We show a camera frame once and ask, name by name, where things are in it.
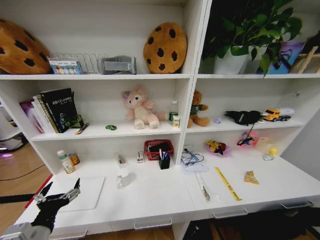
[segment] orange container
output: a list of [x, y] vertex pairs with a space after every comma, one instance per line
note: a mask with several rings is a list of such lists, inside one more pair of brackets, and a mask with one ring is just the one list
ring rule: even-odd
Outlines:
[[148, 151], [148, 146], [153, 147], [159, 144], [167, 143], [170, 146], [169, 155], [172, 156], [174, 153], [174, 147], [172, 146], [172, 143], [170, 140], [166, 139], [155, 139], [155, 140], [149, 140], [144, 142], [144, 154], [148, 157], [150, 161], [159, 160], [159, 152], [150, 152]]

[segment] yellow toy truck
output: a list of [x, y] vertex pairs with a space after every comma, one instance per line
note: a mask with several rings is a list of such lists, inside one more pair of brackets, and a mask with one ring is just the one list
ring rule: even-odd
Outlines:
[[275, 122], [275, 121], [288, 121], [292, 115], [295, 113], [295, 110], [289, 107], [280, 107], [280, 108], [268, 108], [265, 110], [267, 116], [263, 117], [264, 120]]

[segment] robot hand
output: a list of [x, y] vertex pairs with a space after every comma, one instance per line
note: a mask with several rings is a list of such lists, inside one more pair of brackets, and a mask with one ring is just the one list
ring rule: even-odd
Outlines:
[[54, 229], [54, 223], [59, 209], [70, 203], [80, 194], [80, 178], [76, 181], [74, 188], [67, 193], [45, 197], [52, 183], [53, 182], [50, 182], [38, 195], [34, 196], [34, 200], [36, 201], [36, 205], [40, 209], [40, 212], [31, 223], [32, 226], [48, 227], [51, 232]]

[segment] white board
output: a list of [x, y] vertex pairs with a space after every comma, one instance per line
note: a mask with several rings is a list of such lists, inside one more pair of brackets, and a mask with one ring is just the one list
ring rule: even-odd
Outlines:
[[[56, 180], [53, 182], [47, 196], [54, 194], [64, 194], [73, 189], [77, 178]], [[59, 212], [83, 211], [94, 209], [104, 184], [105, 177], [81, 177], [81, 193], [68, 205], [63, 206]]]

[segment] cookie pillow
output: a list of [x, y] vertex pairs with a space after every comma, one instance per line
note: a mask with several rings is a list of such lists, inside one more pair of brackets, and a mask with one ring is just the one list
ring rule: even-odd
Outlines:
[[183, 65], [187, 54], [184, 30], [174, 22], [157, 26], [149, 35], [144, 48], [145, 63], [153, 74], [173, 74]]
[[47, 74], [48, 50], [21, 26], [0, 18], [0, 70], [9, 74]]

